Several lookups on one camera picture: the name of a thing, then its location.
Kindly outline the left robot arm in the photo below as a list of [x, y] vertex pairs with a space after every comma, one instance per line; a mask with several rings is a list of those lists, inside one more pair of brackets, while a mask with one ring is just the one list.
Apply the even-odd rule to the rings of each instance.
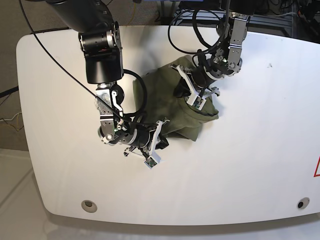
[[200, 11], [206, 11], [213, 15], [215, 12], [203, 7], [194, 7], [188, 10], [192, 13], [192, 28], [199, 42], [206, 49], [198, 49], [196, 52], [185, 51], [174, 45], [171, 39], [171, 28], [178, 18], [184, 13], [178, 14], [169, 24], [167, 36], [169, 43], [177, 51], [192, 55], [192, 60], [197, 58], [198, 64], [191, 71], [193, 84], [199, 92], [199, 96], [205, 95], [209, 86], [224, 76], [232, 76], [238, 73], [242, 66], [242, 43], [247, 36], [247, 24], [255, 13], [255, 3], [252, 0], [221, 0], [220, 8], [225, 11], [223, 18], [218, 18], [216, 32], [218, 40], [213, 44], [207, 43], [202, 37], [197, 23], [197, 15]]

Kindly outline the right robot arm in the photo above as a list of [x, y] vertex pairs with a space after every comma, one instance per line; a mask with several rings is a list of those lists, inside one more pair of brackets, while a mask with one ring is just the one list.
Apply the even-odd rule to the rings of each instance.
[[[48, 0], [62, 21], [78, 32], [80, 48], [85, 58], [86, 79], [96, 85], [96, 107], [100, 114], [98, 134], [105, 144], [128, 146], [125, 155], [138, 149], [145, 161], [158, 163], [157, 148], [168, 142], [160, 132], [164, 121], [145, 123], [147, 89], [142, 78], [123, 68], [119, 24], [108, 6], [101, 0]], [[135, 77], [142, 87], [142, 104], [132, 113], [121, 106], [125, 94], [118, 81], [125, 74]]]

